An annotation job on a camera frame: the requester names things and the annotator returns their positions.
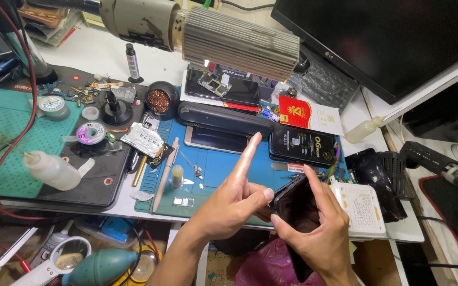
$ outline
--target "fingernail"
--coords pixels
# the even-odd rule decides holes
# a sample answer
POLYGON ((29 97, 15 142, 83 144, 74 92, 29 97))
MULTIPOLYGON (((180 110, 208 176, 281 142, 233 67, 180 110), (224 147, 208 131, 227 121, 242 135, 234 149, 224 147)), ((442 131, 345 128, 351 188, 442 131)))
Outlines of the fingernail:
POLYGON ((273 226, 277 226, 278 223, 280 222, 280 220, 278 219, 278 216, 276 214, 272 214, 270 216, 270 220, 271 220, 271 224, 273 224, 273 226))
POLYGON ((275 197, 275 194, 273 193, 273 190, 270 188, 267 188, 264 190, 264 197, 271 202, 271 200, 275 197))

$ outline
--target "pink plastic bag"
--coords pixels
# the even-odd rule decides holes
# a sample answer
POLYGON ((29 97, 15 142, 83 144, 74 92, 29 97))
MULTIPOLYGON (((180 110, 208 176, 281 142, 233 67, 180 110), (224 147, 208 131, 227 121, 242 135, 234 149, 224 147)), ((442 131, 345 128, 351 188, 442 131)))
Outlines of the pink plastic bag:
MULTIPOLYGON (((258 252, 251 254, 234 278, 236 286, 290 286, 297 285, 293 264, 285 242, 278 238, 258 252)), ((321 277, 313 272, 301 285, 324 286, 321 277)))

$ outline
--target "white squeeze bottle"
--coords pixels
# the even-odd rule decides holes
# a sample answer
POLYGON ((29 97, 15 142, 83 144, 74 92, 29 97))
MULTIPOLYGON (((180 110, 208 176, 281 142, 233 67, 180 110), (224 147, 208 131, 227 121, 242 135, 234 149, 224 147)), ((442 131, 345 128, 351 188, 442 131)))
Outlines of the white squeeze bottle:
POLYGON ((358 124, 358 126, 351 129, 348 133, 346 133, 346 140, 351 144, 360 143, 365 137, 374 133, 376 128, 383 124, 385 118, 386 116, 376 116, 371 120, 365 120, 364 122, 358 124))
POLYGON ((64 241, 65 239, 69 237, 68 231, 70 230, 70 227, 72 226, 72 224, 73 224, 73 219, 68 221, 67 225, 61 232, 53 233, 49 237, 49 239, 47 239, 47 242, 45 243, 45 245, 38 251, 35 258, 33 258, 31 263, 29 264, 29 266, 31 266, 31 269, 35 269, 36 266, 46 261, 50 256, 50 252, 56 247, 56 245, 58 245, 59 243, 61 243, 62 241, 64 241))
POLYGON ((24 153, 22 162, 31 176, 60 191, 68 191, 79 185, 79 171, 60 156, 33 151, 24 153))

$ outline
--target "teal repair mat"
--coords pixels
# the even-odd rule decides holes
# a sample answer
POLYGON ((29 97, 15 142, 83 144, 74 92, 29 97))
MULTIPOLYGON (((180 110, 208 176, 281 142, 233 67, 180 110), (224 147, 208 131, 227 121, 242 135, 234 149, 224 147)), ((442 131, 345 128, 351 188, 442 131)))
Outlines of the teal repair mat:
MULTIPOLYGON (((178 137, 180 147, 179 151, 188 158, 188 160, 196 166, 202 168, 201 175, 203 180, 197 178, 194 174, 194 168, 188 165, 187 161, 181 153, 178 152, 176 156, 175 165, 180 165, 184 169, 183 178, 194 182, 194 184, 184 184, 180 190, 173 191, 170 183, 168 182, 165 186, 160 205, 156 211, 156 214, 168 215, 168 216, 179 216, 179 217, 191 217, 196 210, 202 205, 207 198, 220 186, 220 184, 227 178, 231 173, 232 169, 236 165, 236 162, 240 158, 239 154, 233 154, 222 151, 201 149, 197 147, 187 146, 184 143, 185 140, 186 126, 181 125, 175 120, 162 121, 158 128, 158 133, 164 140, 172 145, 175 137, 178 137), (202 183, 204 188, 200 189, 199 184, 202 183), (193 207, 181 207, 173 205, 173 198, 193 198, 193 207)), ((280 177, 290 176, 295 173, 285 171, 275 171, 271 168, 271 163, 268 154, 268 140, 265 138, 259 144, 256 154, 252 159, 252 164, 248 171, 248 181, 260 185, 264 185, 273 190, 286 185, 290 179, 280 179, 280 177)), ((147 166, 144 173, 143 183, 141 185, 141 191, 147 193, 155 193, 160 181, 164 163, 160 165, 156 171, 147 166)), ((339 163, 340 168, 346 169, 345 162, 339 163)), ((340 173, 340 168, 336 172, 336 177, 340 173)), ((320 168, 322 172, 328 172, 327 169, 320 168)), ((172 173, 169 172, 168 178, 172 178, 172 173)), ((135 203, 135 210, 142 212, 150 212, 151 206, 153 205, 153 199, 147 202, 137 200, 135 203)), ((267 224, 256 216, 251 216, 247 221, 247 224, 251 225, 266 225, 267 224)))
MULTIPOLYGON (((22 132, 29 121, 32 108, 30 93, 0 89, 0 147, 10 142, 22 132)), ((59 155, 65 146, 61 137, 70 135, 79 119, 82 108, 77 103, 67 101, 70 116, 59 122, 36 118, 35 124, 22 137, 17 148, 23 152, 35 150, 51 155, 59 155)), ((0 168, 0 196, 15 198, 36 198, 43 183, 31 176, 22 164, 22 153, 13 149, 0 168)))

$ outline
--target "green rubber bulb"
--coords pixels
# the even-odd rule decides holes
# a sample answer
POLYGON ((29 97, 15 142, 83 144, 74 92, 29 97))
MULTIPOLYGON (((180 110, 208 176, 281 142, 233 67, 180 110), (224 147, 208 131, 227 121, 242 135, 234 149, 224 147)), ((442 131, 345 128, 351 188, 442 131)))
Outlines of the green rubber bulb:
POLYGON ((81 261, 61 279, 63 286, 105 286, 118 279, 137 261, 137 251, 103 249, 81 261))

